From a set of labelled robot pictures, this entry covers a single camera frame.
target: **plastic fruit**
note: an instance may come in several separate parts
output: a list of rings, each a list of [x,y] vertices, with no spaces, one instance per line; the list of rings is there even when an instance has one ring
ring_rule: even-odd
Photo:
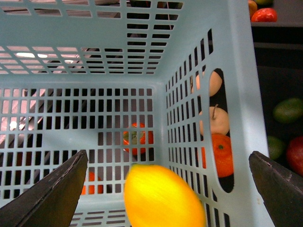
[[[255,1],[253,0],[248,0],[248,7],[250,10],[250,19],[252,18],[252,15],[258,10],[258,6]]]
[[[289,142],[286,160],[295,173],[303,176],[303,136],[296,137]]]
[[[272,8],[263,8],[257,10],[251,18],[252,22],[276,22],[277,13]]]
[[[232,144],[231,138],[226,135],[212,135],[214,160],[218,177],[226,177],[233,174]]]
[[[212,72],[209,79],[209,96],[214,96],[222,85],[222,78],[215,71]]]
[[[89,181],[95,181],[95,174],[93,172],[89,172]],[[103,193],[103,185],[98,185],[98,194]],[[86,186],[83,186],[81,195],[86,194]],[[89,195],[95,194],[95,186],[89,185]]]
[[[303,100],[289,98],[278,103],[273,110],[274,119],[280,123],[293,123],[303,116]]]
[[[126,177],[124,201],[132,227],[205,226],[205,211],[195,192],[162,166],[133,165]]]
[[[211,134],[223,134],[226,135],[229,131],[229,118],[228,113],[216,106],[209,108],[209,119],[210,119],[210,131]],[[200,133],[203,135],[203,121],[200,121]]]
[[[132,127],[137,128],[137,123],[133,123]],[[144,127],[145,127],[145,125],[143,123],[140,123],[140,128],[144,128]],[[137,133],[136,131],[131,132],[131,145],[137,144],[138,139],[139,139],[140,144],[145,144],[146,143],[145,131],[141,131],[139,133]],[[123,132],[123,144],[124,145],[130,145],[129,132],[128,131]],[[148,144],[153,144],[153,133],[152,133],[152,131],[148,131]],[[140,148],[140,153],[141,154],[143,154],[145,152],[146,152],[145,148]],[[138,155],[138,149],[137,148],[132,148],[132,154],[133,155]]]
[[[212,72],[210,78],[209,78],[209,96],[214,96],[220,89],[222,85],[222,78],[218,73],[215,71]],[[197,90],[200,89],[200,76],[196,76],[196,88]]]
[[[266,6],[273,4],[274,0],[255,0],[258,5]]]
[[[267,136],[269,157],[272,160],[279,158],[286,149],[286,144],[275,136]]]

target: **red apple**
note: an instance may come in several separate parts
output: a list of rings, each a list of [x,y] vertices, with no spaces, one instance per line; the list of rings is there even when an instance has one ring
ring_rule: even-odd
[[[303,136],[296,137],[289,142],[286,159],[292,170],[303,176]]]

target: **yellow apple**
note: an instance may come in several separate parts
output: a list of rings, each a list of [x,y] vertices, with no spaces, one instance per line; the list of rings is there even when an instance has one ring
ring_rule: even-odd
[[[215,95],[219,91],[221,85],[222,85],[221,77],[219,76],[218,73],[213,71],[210,76],[210,79],[209,79],[209,96]],[[200,89],[199,74],[196,76],[196,88],[197,88],[197,90]],[[194,92],[194,86],[192,86],[192,88],[191,88],[191,93],[193,93],[193,92]]]
[[[223,134],[226,135],[229,131],[229,118],[228,113],[216,106],[209,108],[209,120],[210,120],[210,132],[211,134]],[[199,122],[200,133],[204,134],[203,121]]]

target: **yellow lemon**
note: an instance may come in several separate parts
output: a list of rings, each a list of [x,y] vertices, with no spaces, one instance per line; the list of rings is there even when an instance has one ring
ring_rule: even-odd
[[[205,226],[205,211],[195,192],[162,166],[133,165],[126,177],[124,201],[133,227]]]

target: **lemon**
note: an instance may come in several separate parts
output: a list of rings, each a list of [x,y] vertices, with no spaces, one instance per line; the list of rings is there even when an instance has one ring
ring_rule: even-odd
[[[303,116],[303,100],[288,98],[278,103],[273,110],[274,119],[280,123],[293,123]]]
[[[267,136],[269,157],[272,160],[279,158],[286,149],[286,144],[275,136]]]
[[[205,211],[195,192],[162,166],[133,165],[126,177],[124,201],[133,227],[205,226]]]

